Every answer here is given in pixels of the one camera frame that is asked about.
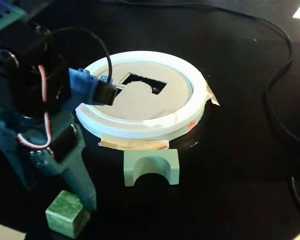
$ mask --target white ring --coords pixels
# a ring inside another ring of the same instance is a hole
[[[192,85],[193,93],[189,101],[176,112],[149,120],[124,120],[107,115],[92,105],[80,104],[76,114],[82,125],[92,134],[102,134],[126,139],[172,140],[192,129],[201,119],[207,99],[207,85],[201,72],[189,62],[162,52],[129,51],[111,55],[112,65],[132,62],[152,62],[162,64],[183,74]],[[106,58],[90,64],[86,70],[98,74],[108,69]]]

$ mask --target green cube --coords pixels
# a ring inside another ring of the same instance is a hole
[[[90,219],[77,195],[62,190],[45,211],[49,228],[76,239]]]

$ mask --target arch block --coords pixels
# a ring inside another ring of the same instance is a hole
[[[159,174],[170,185],[179,183],[177,149],[127,150],[123,154],[124,185],[131,187],[144,174]]]

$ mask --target black surface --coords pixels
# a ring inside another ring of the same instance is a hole
[[[294,62],[274,86],[272,100],[300,135],[300,20],[292,19],[300,0],[215,3],[267,18],[290,34]],[[56,1],[36,21],[51,30],[90,28],[111,54],[151,50],[183,58],[202,72],[221,103],[208,102],[200,123],[170,143],[179,152],[176,186],[145,175],[124,187],[123,153],[98,147],[98,139],[83,129],[82,156],[97,189],[98,211],[79,239],[291,240],[300,233],[287,183],[300,145],[272,128],[262,101],[267,80],[287,58],[280,36],[261,23],[215,10],[93,0]],[[104,57],[89,36],[64,33],[58,40],[73,68]],[[37,191],[26,192],[0,153],[0,223],[27,232],[27,240],[63,239],[45,220],[61,188],[59,178],[44,178]]]

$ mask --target cable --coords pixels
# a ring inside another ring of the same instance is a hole
[[[47,102],[47,77],[46,77],[46,71],[43,65],[38,66],[40,75],[41,75],[41,92],[42,92],[42,101],[44,103]],[[46,133],[46,144],[44,145],[36,145],[29,141],[27,141],[21,133],[17,134],[17,139],[20,141],[21,144],[31,148],[31,149],[45,149],[47,148],[51,143],[51,127],[50,127],[50,117],[49,112],[44,113],[44,127],[45,127],[45,133]]]
[[[97,35],[95,34],[93,31],[89,30],[89,29],[86,29],[86,28],[82,28],[82,27],[76,27],[76,26],[67,26],[67,27],[62,27],[62,28],[59,28],[57,30],[54,30],[52,32],[52,35],[56,35],[60,32],[64,32],[64,31],[73,31],[73,30],[77,30],[77,31],[82,31],[82,32],[85,32],[87,34],[89,34],[90,36],[92,36],[94,39],[98,40],[98,42],[100,43],[104,53],[105,53],[105,56],[106,56],[106,60],[108,62],[108,78],[107,78],[107,83],[110,84],[111,83],[111,78],[112,78],[112,63],[111,63],[111,59],[110,59],[110,54],[109,54],[109,51],[107,49],[107,46],[105,45],[105,43],[102,41],[102,39]]]
[[[266,88],[264,91],[264,103],[266,111],[268,112],[270,118],[272,121],[276,122],[277,125],[281,128],[283,132],[285,132],[288,136],[290,136],[292,139],[300,143],[300,137],[295,135],[293,132],[291,132],[286,125],[282,122],[282,120],[278,117],[273,104],[270,99],[270,91],[272,88],[272,85],[280,78],[282,77],[290,68],[292,62],[293,62],[293,47],[291,39],[288,35],[288,33],[283,30],[281,27],[276,25],[275,23],[264,19],[262,17],[254,16],[252,14],[241,12],[233,9],[229,9],[222,6],[214,5],[213,3],[208,2],[180,2],[180,3],[153,3],[153,2],[131,2],[127,0],[119,0],[119,3],[124,5],[130,5],[130,6],[140,6],[140,7],[158,7],[158,8],[193,8],[193,7],[209,7],[211,9],[220,10],[226,13],[235,14],[239,16],[243,16],[249,19],[253,19],[255,21],[258,21],[260,23],[263,23],[267,25],[268,27],[271,27],[275,32],[277,32],[286,42],[288,47],[288,60],[287,62],[272,76],[269,78]]]
[[[298,207],[298,210],[300,212],[300,196],[299,196],[299,193],[298,193],[298,190],[297,190],[297,185],[296,185],[296,180],[295,180],[295,173],[298,169],[298,167],[300,167],[300,160],[299,162],[297,163],[297,165],[293,168],[293,172],[291,174],[291,177],[289,179],[289,185],[290,185],[290,188],[291,188],[291,193],[292,193],[292,196],[293,196],[293,199]]]

